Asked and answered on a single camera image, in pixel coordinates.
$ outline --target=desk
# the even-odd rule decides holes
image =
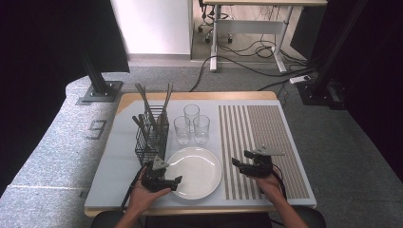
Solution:
[[[205,4],[216,5],[216,14],[213,28],[213,43],[211,45],[210,70],[217,70],[217,34],[218,32],[253,33],[253,34],[277,34],[278,42],[272,47],[280,72],[287,69],[281,58],[281,45],[287,31],[291,13],[294,6],[318,7],[325,6],[326,0],[204,0]],[[221,20],[221,5],[256,5],[256,6],[288,6],[284,21],[245,21],[245,20]]]
[[[164,93],[149,93],[147,98],[151,105],[163,104]],[[182,115],[182,108],[188,104],[196,104],[201,108],[201,114],[207,115],[211,119],[210,141],[199,145],[190,142],[188,145],[176,143],[173,120]],[[176,151],[188,147],[199,146],[213,152],[219,161],[226,163],[227,168],[236,168],[228,165],[232,155],[225,155],[226,148],[221,144],[221,134],[223,130],[221,114],[215,106],[250,106],[253,107],[273,107],[277,116],[278,124],[272,129],[279,137],[286,139],[280,146],[286,146],[286,156],[274,159],[274,163],[283,168],[285,184],[289,193],[289,202],[294,205],[316,206],[316,199],[311,186],[306,177],[297,149],[292,139],[288,124],[285,121],[281,105],[273,92],[192,92],[192,93],[172,93],[167,113],[171,122],[168,142],[166,147],[165,160],[167,161]],[[115,120],[107,140],[105,153],[99,164],[97,173],[89,191],[85,204],[86,215],[96,216],[104,210],[119,210],[125,192],[132,182],[135,174],[140,169],[140,163],[134,154],[135,134],[138,127],[131,121],[131,116],[144,112],[144,103],[137,93],[125,94],[119,104]],[[254,142],[259,141],[260,133],[254,133]],[[255,198],[242,198],[241,195],[225,196],[224,188],[227,180],[225,168],[219,187],[209,196],[203,199],[181,199],[174,194],[158,199],[154,205],[146,211],[145,215],[178,215],[178,214],[202,214],[202,213],[236,213],[236,212],[258,212],[274,210],[273,205],[264,196],[256,194]]]

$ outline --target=person's arm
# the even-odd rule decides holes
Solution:
[[[278,210],[284,226],[287,228],[303,228],[308,227],[308,225],[302,220],[302,218],[297,214],[296,210],[288,203],[288,201],[281,194],[279,188],[278,180],[270,175],[267,178],[259,179],[252,178],[256,180],[260,189],[266,195],[266,198],[273,203],[273,205]]]
[[[170,188],[165,188],[159,192],[151,193],[142,186],[140,180],[136,182],[136,185],[131,191],[130,200],[125,214],[121,220],[119,220],[118,224],[116,224],[115,228],[133,227],[137,219],[139,219],[142,213],[146,211],[156,199],[165,196],[171,191]]]

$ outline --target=gray fabric surface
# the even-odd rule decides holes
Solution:
[[[147,91],[188,91],[199,67],[136,66],[131,73],[104,74],[123,81],[114,103],[76,105],[90,85],[87,77],[67,87],[67,98],[36,149],[0,199],[0,227],[89,227],[84,203],[120,96]],[[276,72],[273,69],[262,69]],[[195,91],[257,90],[284,78],[258,75],[244,68],[203,71]],[[279,91],[280,85],[267,90]],[[403,187],[374,144],[347,111],[303,105],[294,85],[278,95],[308,179],[317,210],[328,227],[398,227],[403,224]],[[93,121],[106,121],[99,140],[88,137]]]

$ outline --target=utensil holder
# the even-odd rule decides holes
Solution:
[[[162,114],[163,106],[162,105],[151,105],[151,112],[157,121],[157,118]],[[165,159],[165,150],[166,150],[166,142],[168,139],[168,131],[169,131],[169,121],[168,114],[165,112],[165,118],[161,121],[163,123],[159,126],[159,130],[154,129],[151,121],[150,115],[145,110],[144,118],[145,118],[145,134],[139,128],[136,134],[136,148],[135,153],[137,158],[140,161],[140,165],[143,165],[145,162],[154,160],[155,156],[158,155],[160,159]]]

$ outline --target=striped mat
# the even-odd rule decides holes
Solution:
[[[219,105],[225,200],[257,200],[264,196],[256,183],[240,174],[231,158],[243,163],[243,150],[263,144],[285,153],[274,156],[283,174],[288,199],[308,199],[308,191],[277,105]]]

